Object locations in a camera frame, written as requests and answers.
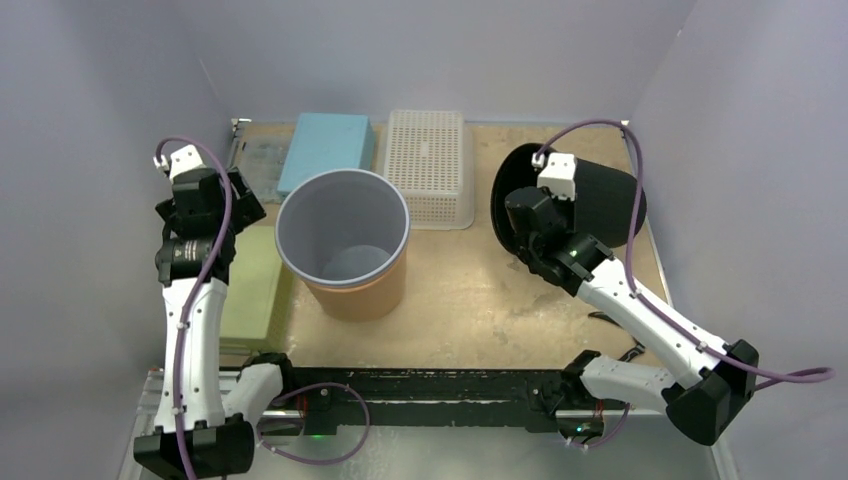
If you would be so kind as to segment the green perforated plastic basket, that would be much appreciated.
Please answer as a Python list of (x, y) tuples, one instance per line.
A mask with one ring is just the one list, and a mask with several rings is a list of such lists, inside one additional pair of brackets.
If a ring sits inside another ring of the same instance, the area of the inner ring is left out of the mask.
[(225, 352), (283, 349), (294, 277), (283, 264), (271, 226), (252, 226), (236, 239), (220, 346)]

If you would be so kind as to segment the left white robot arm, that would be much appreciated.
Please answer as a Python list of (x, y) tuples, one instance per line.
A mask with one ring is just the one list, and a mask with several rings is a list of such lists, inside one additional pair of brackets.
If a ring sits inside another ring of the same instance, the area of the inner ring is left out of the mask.
[(266, 215), (239, 170), (228, 177), (230, 195), (212, 168), (176, 174), (172, 198), (156, 207), (165, 222), (155, 263), (167, 314), (166, 367), (153, 431), (135, 438), (133, 457), (162, 479), (248, 472), (263, 412), (287, 408), (298, 395), (283, 353), (249, 358), (235, 386), (221, 392), (219, 336), (235, 238)]

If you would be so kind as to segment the blue perforated plastic basket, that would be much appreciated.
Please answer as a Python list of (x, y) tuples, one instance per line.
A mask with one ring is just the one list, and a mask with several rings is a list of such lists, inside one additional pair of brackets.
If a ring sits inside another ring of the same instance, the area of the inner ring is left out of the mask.
[(302, 113), (277, 183), (278, 197), (285, 199), (303, 182), (327, 171), (370, 170), (375, 144), (366, 115)]

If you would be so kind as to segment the grey plastic bucket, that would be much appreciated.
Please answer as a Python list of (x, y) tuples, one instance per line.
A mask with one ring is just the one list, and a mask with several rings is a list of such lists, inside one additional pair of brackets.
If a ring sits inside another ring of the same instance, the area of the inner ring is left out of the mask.
[(275, 241), (300, 279), (349, 288), (394, 266), (410, 230), (407, 202), (393, 184), (367, 170), (338, 169), (290, 192), (277, 214)]

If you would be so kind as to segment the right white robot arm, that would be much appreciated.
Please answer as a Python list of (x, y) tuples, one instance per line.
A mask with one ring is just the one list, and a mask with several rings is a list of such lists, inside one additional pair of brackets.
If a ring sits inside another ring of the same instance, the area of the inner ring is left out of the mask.
[(717, 442), (751, 400), (758, 350), (697, 326), (639, 282), (594, 236), (574, 229), (566, 204), (537, 187), (506, 195), (499, 236), (528, 270), (614, 320), (661, 361), (659, 368), (590, 351), (564, 371), (561, 392), (576, 407), (618, 400), (663, 412), (687, 438)]

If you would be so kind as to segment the orange bucket black rim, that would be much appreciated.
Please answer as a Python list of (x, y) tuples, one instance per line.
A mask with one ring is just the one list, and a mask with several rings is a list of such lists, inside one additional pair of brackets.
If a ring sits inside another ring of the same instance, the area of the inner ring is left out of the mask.
[(329, 316), (343, 321), (371, 321), (392, 312), (406, 292), (407, 252), (391, 257), (360, 245), (339, 253), (317, 279), (303, 281)]

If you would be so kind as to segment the white perforated plastic basket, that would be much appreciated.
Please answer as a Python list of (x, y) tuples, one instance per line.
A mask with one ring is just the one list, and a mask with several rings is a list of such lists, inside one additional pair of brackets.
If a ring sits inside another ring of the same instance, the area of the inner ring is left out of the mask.
[(404, 196), (416, 230), (464, 230), (475, 217), (472, 133), (459, 111), (396, 109), (377, 172)]

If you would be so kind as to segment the black plastic bucket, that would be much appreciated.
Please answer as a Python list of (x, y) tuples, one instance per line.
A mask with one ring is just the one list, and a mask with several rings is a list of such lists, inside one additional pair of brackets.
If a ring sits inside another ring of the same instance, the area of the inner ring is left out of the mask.
[[(525, 143), (506, 156), (494, 178), (490, 217), (499, 243), (516, 252), (514, 230), (505, 207), (506, 196), (522, 187), (534, 187), (538, 173), (531, 165), (540, 143)], [(573, 230), (588, 233), (611, 249), (627, 243), (637, 179), (624, 171), (579, 158), (574, 204), (556, 200), (554, 206)]]

